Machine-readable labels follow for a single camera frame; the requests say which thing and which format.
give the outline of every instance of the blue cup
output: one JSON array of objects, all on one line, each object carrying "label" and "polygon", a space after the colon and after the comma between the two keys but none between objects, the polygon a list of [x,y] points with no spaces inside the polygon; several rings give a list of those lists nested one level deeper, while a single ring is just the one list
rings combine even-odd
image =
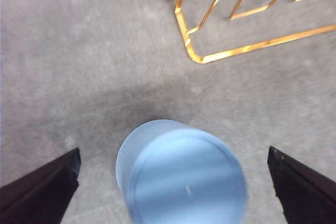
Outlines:
[{"label": "blue cup", "polygon": [[244,174],[232,151],[179,122],[133,130],[115,171],[134,224],[238,224],[245,211]]}]

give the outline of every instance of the gray carpet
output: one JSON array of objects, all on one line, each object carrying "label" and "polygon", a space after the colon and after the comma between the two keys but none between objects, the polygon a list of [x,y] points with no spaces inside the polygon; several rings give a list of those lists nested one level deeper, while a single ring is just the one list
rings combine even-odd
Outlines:
[{"label": "gray carpet", "polygon": [[[209,2],[195,1],[185,2],[190,27]],[[268,1],[246,0],[240,10]],[[205,54],[335,23],[334,1],[280,0],[230,23],[236,0],[220,0],[195,48]],[[1,185],[79,146],[80,187],[63,223],[131,223],[115,158],[131,130],[152,119],[208,131],[236,153],[248,185],[244,223],[286,223],[269,145],[336,180],[336,32],[198,65],[168,0],[1,4]]]}]

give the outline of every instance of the floor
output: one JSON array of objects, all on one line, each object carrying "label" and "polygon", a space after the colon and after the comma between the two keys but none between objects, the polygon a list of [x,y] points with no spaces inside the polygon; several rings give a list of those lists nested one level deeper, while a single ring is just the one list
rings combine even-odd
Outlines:
[{"label": "floor", "polygon": [[[196,1],[185,3],[190,27],[209,3]],[[220,0],[195,35],[197,50],[336,22],[334,0],[280,0],[230,23],[224,16],[236,1]],[[246,0],[241,10],[265,1]],[[80,147],[80,187],[63,223],[131,223],[115,158],[132,129],[152,119],[198,127],[235,152],[248,186],[244,223],[286,223],[269,145],[336,180],[336,32],[199,65],[184,50],[168,0],[1,4],[1,185]]]}]

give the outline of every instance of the gold wire rack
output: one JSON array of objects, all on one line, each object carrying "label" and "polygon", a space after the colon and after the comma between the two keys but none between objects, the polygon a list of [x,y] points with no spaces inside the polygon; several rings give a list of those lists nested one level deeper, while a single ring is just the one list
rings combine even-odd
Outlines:
[{"label": "gold wire rack", "polygon": [[[298,33],[294,33],[294,34],[290,34],[290,35],[286,35],[286,36],[281,36],[281,37],[277,37],[277,38],[273,38],[273,39],[269,39],[269,40],[245,45],[245,46],[242,46],[242,47],[237,47],[237,48],[225,50],[225,51],[218,52],[218,53],[215,53],[215,54],[210,54],[210,55],[206,55],[206,56],[198,55],[195,52],[195,50],[192,46],[192,40],[190,38],[190,35],[192,33],[197,32],[198,30],[200,30],[202,28],[202,26],[204,25],[204,23],[208,19],[210,13],[214,9],[214,7],[218,3],[218,1],[219,0],[213,0],[212,1],[212,3],[210,4],[207,12],[205,13],[204,17],[202,18],[202,20],[201,20],[201,22],[199,23],[198,26],[196,26],[194,28],[191,28],[191,29],[188,29],[187,26],[186,26],[186,23],[185,23],[183,13],[182,13],[182,2],[183,2],[183,0],[176,0],[175,16],[176,16],[176,19],[177,19],[178,26],[180,27],[181,35],[182,35],[182,38],[183,38],[183,41],[184,41],[184,46],[185,46],[186,51],[187,51],[188,55],[190,56],[190,58],[197,63],[208,63],[208,62],[211,62],[211,61],[224,59],[224,58],[227,58],[227,57],[230,57],[230,56],[233,56],[233,55],[242,54],[244,52],[250,52],[250,51],[253,51],[253,50],[256,50],[256,49],[270,47],[270,46],[278,45],[278,44],[281,44],[281,43],[293,41],[293,40],[296,40],[296,39],[305,38],[305,37],[309,37],[309,36],[312,36],[312,35],[317,35],[317,34],[321,34],[321,33],[326,33],[328,31],[336,30],[336,24],[331,24],[331,25],[328,25],[328,26],[318,27],[318,28],[311,29],[311,30],[300,31]],[[259,7],[259,8],[255,8],[255,9],[251,9],[251,10],[248,10],[246,12],[242,12],[242,13],[237,14],[236,12],[237,12],[239,6],[241,5],[242,1],[243,0],[238,0],[237,1],[236,5],[234,6],[233,10],[231,11],[231,13],[228,17],[230,20],[262,12],[262,11],[270,8],[278,0],[272,0],[268,5],[265,5],[265,6],[262,6],[262,7]]]}]

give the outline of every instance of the plastic cup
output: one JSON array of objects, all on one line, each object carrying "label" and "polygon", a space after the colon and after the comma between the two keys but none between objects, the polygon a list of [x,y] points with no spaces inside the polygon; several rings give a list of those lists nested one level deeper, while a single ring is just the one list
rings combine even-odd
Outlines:
[{"label": "plastic cup", "polygon": [[238,224],[245,211],[244,175],[232,151],[179,122],[133,130],[115,171],[134,224]]}]

